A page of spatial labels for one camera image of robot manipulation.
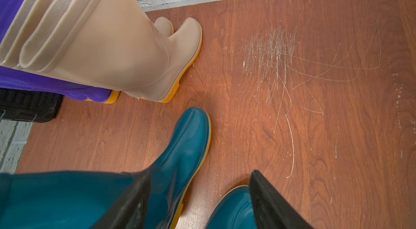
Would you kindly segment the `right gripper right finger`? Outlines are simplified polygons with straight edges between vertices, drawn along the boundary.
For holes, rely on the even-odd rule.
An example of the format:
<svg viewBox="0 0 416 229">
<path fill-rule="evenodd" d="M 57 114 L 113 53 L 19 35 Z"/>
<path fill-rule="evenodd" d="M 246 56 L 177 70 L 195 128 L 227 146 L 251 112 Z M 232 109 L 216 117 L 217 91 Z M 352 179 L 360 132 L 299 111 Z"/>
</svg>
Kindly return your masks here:
<svg viewBox="0 0 416 229">
<path fill-rule="evenodd" d="M 258 170 L 251 174 L 249 193 L 258 229 L 312 228 Z"/>
</svg>

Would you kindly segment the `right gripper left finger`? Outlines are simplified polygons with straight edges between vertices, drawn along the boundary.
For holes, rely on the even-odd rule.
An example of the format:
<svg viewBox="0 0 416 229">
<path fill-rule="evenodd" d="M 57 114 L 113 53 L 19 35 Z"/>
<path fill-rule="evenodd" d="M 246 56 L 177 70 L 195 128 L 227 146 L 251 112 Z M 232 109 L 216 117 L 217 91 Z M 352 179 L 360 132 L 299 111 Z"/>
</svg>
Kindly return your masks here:
<svg viewBox="0 0 416 229">
<path fill-rule="evenodd" d="M 132 184 L 92 226 L 94 229 L 143 229 L 151 195 L 149 171 L 135 173 Z"/>
</svg>

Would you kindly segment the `purple rain boot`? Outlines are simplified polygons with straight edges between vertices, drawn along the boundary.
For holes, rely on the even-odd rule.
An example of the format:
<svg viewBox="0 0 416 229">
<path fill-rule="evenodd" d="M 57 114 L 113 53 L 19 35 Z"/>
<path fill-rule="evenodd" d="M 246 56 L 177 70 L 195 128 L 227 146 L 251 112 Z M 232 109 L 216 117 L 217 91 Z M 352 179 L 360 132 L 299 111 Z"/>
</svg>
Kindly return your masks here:
<svg viewBox="0 0 416 229">
<path fill-rule="evenodd" d="M 4 39 L 23 1 L 1 0 L 1 40 Z M 57 93 L 75 100 L 105 104 L 115 103 L 120 94 L 114 90 L 85 86 L 6 67 L 1 67 L 1 88 Z"/>
</svg>

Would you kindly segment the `beige rain boot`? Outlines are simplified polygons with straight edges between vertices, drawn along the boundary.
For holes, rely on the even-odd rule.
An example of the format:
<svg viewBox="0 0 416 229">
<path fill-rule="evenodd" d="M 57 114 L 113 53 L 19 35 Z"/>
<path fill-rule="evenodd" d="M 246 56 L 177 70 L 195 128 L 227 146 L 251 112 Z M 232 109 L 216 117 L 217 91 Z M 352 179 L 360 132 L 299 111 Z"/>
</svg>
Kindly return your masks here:
<svg viewBox="0 0 416 229">
<path fill-rule="evenodd" d="M 1 42 L 1 65 L 30 71 L 92 71 L 162 64 L 158 38 L 172 24 L 154 25 L 132 0 L 24 0 Z"/>
<path fill-rule="evenodd" d="M 51 0 L 22 44 L 19 66 L 167 103 L 201 45 L 197 20 L 166 35 L 136 0 Z"/>
</svg>

